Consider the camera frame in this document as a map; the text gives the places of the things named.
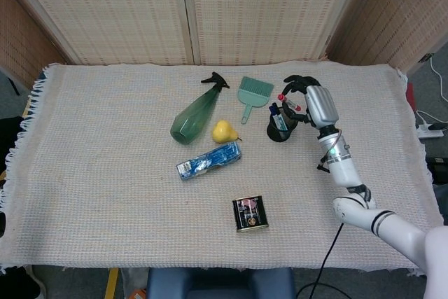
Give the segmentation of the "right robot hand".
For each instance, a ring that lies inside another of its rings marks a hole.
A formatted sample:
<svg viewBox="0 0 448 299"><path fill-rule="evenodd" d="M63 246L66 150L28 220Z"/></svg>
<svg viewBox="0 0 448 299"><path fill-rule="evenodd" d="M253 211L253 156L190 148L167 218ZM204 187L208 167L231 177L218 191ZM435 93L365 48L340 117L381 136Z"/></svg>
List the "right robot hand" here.
<svg viewBox="0 0 448 299"><path fill-rule="evenodd" d="M311 76L291 75L285 78L283 95L300 92L306 101L306 114L295 113L286 103L283 104L286 114L291 119L302 123L309 123L317 130L325 127L334 127L339 120L333 98L329 90L323 87L319 81Z"/></svg>

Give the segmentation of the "red capped marker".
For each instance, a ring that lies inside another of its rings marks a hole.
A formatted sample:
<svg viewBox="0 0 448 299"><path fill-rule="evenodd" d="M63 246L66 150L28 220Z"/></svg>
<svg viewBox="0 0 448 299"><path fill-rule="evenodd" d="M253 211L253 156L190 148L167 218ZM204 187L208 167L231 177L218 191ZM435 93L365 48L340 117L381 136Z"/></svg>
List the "red capped marker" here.
<svg viewBox="0 0 448 299"><path fill-rule="evenodd" d="M283 95L283 94L279 94L277 96L277 99L281 102L281 103L285 103L291 110L293 110L294 112L300 112L302 110L301 106L294 103L292 100L290 100L289 98L287 98L287 96Z"/></svg>

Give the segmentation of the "black mesh pen holder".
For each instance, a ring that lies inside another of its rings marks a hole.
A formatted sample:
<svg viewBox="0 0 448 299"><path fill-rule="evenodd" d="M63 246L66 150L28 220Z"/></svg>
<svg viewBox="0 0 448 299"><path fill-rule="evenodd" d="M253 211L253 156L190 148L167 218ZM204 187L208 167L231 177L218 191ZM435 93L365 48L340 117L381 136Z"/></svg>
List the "black mesh pen holder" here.
<svg viewBox="0 0 448 299"><path fill-rule="evenodd" d="M273 120L273 118L271 117L271 113L270 113L270 116L269 116L269 124L267 125L267 136L268 136L272 141L275 141L275 142L284 142L284 141L286 141L286 140L290 137L292 131L297 127L298 121L293 120L293 119L290 119L290 118L284 113L284 110L283 110L282 108L279 107L279 109L280 109L281 115L283 116L283 119L284 119L285 122L286 122L286 125L287 125L287 127L288 127L288 130L287 130L286 132L279 130L279 129L276 127L276 125L275 125L275 123L274 123L274 120Z"/></svg>

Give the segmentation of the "mint green hand brush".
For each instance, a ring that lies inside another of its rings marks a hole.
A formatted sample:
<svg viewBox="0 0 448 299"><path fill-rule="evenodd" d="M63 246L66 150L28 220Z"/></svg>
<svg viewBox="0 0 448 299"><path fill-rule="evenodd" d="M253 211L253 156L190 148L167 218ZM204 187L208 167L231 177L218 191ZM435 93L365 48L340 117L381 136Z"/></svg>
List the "mint green hand brush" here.
<svg viewBox="0 0 448 299"><path fill-rule="evenodd" d="M245 125L252 108L260 108L268 103L274 85L255 78L244 76L237 91L238 100L244 105L241 124Z"/></svg>

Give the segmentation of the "yellow lemon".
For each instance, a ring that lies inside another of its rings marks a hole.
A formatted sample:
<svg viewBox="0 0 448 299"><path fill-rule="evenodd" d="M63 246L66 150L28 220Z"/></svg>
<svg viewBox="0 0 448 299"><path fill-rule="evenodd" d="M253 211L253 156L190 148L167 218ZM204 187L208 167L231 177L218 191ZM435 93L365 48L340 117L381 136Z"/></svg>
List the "yellow lemon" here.
<svg viewBox="0 0 448 299"><path fill-rule="evenodd" d="M242 140L237 131L227 120L219 120L211 133L212 139L217 144L224 144L231 141Z"/></svg>

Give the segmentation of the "woven bamboo screen panel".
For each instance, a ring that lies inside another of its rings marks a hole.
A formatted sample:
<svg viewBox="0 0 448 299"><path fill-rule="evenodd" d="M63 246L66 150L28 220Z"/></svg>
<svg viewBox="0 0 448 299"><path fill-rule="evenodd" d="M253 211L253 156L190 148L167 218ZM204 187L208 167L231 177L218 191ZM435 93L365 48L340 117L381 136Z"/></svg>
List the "woven bamboo screen panel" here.
<svg viewBox="0 0 448 299"><path fill-rule="evenodd" d="M185 0L194 63L318 60L337 0Z"/></svg>
<svg viewBox="0 0 448 299"><path fill-rule="evenodd" d="M20 0L0 0L0 69L26 88L41 70L67 59Z"/></svg>
<svg viewBox="0 0 448 299"><path fill-rule="evenodd" d="M412 73L448 43L448 0L337 0L323 56L353 66Z"/></svg>
<svg viewBox="0 0 448 299"><path fill-rule="evenodd" d="M23 0L72 64L192 64L185 0Z"/></svg>

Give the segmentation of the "white power strip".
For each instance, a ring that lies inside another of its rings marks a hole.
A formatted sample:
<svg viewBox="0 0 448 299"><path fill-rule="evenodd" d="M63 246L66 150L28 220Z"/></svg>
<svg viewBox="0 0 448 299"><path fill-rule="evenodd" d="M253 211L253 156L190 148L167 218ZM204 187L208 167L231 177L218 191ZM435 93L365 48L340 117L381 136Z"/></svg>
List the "white power strip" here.
<svg viewBox="0 0 448 299"><path fill-rule="evenodd" d="M419 139L435 139L444 136L444 129L446 125L444 123L435 124L420 124L416 128L417 136Z"/></svg>

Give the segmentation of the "blue printed carton box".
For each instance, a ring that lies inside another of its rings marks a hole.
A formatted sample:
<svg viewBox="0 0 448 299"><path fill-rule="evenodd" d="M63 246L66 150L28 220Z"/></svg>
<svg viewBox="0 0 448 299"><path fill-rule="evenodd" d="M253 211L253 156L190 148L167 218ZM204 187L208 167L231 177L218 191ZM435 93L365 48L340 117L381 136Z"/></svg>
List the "blue printed carton box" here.
<svg viewBox="0 0 448 299"><path fill-rule="evenodd" d="M209 170L221 168L238 161L242 156L236 141L224 144L193 159L177 164L176 171L182 181L206 174Z"/></svg>

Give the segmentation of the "green plastic spray bottle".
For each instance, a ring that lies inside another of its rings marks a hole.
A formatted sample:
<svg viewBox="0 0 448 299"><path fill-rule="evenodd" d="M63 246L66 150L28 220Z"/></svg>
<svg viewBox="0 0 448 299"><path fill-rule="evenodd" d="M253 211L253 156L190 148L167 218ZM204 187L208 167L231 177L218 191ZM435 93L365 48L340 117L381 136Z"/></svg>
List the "green plastic spray bottle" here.
<svg viewBox="0 0 448 299"><path fill-rule="evenodd" d="M215 71L210 78L202 80L201 83L213 83L213 87L184 108L171 125L171 137L182 145L190 144L202 133L214 112L222 89L230 88L226 80Z"/></svg>

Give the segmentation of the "black luncheon meat can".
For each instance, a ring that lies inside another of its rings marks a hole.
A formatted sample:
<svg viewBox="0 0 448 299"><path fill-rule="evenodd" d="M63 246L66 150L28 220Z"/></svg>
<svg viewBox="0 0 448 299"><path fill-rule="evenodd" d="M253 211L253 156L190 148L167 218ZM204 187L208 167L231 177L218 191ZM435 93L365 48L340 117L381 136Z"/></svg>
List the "black luncheon meat can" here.
<svg viewBox="0 0 448 299"><path fill-rule="evenodd" d="M237 232L245 232L269 226L261 195L243 197L232 201Z"/></svg>

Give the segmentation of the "dark blue padded seat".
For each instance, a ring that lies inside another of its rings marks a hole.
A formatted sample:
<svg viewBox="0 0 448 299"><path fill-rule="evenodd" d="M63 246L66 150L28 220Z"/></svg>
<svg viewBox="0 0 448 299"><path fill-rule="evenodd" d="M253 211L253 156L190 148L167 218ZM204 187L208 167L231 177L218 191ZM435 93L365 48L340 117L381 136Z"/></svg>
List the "dark blue padded seat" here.
<svg viewBox="0 0 448 299"><path fill-rule="evenodd" d="M290 268L153 268L146 299L296 299Z"/></svg>

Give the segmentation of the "beige woven tablecloth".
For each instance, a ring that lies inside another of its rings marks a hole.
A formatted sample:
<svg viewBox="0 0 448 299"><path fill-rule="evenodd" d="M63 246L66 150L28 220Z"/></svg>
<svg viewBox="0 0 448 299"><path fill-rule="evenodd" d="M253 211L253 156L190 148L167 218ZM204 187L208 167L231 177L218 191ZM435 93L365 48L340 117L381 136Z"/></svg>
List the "beige woven tablecloth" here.
<svg viewBox="0 0 448 299"><path fill-rule="evenodd" d="M220 74L219 94L202 133L182 145L175 117ZM381 209L421 230L442 225L407 103L402 75L387 65L284 62L208 67L154 64L54 64L35 84L34 116L8 155L0 211L0 267L318 267L409 268L371 232L338 230L332 202L345 195L317 170L318 132L300 124L277 143L269 109L245 125L237 90L244 76L284 88L293 74L327 87L362 182ZM218 148L219 120L239 134L241 158L187 181L177 164ZM269 226L237 232L232 201L261 195Z"/></svg>

